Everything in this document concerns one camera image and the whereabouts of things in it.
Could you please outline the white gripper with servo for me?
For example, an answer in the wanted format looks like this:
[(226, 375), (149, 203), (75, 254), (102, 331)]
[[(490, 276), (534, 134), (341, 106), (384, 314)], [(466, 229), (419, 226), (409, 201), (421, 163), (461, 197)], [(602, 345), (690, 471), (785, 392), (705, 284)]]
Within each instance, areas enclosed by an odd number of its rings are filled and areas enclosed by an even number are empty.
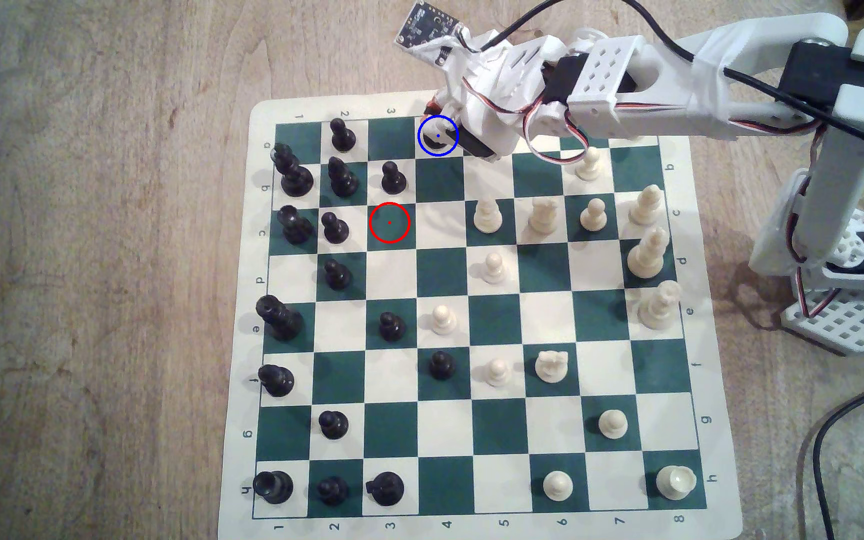
[(458, 127), (458, 145), (483, 160), (513, 153), (522, 139), (524, 110), (546, 87), (544, 64), (564, 55), (564, 43), (544, 35), (517, 45), (503, 40), (472, 53), (457, 37), (432, 41), (432, 65), (445, 85), (429, 101), (429, 116), (445, 116)]

